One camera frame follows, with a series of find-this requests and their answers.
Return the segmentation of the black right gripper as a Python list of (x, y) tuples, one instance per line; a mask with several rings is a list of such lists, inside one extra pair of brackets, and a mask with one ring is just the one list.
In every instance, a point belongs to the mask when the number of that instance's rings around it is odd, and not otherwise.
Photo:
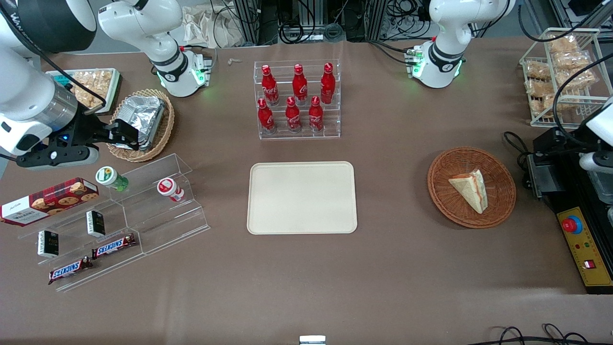
[(139, 131), (124, 120), (114, 120), (109, 130), (104, 122), (95, 115), (77, 114), (62, 129), (61, 140), (69, 146), (85, 146), (98, 142), (107, 142), (126, 150), (139, 150)]

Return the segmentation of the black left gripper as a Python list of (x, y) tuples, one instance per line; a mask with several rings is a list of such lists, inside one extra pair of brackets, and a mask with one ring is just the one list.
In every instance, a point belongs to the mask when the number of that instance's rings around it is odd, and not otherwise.
[(587, 153), (587, 129), (577, 128), (564, 135), (558, 127), (550, 127), (534, 139), (534, 153), (559, 154), (565, 151), (565, 145), (571, 151)]

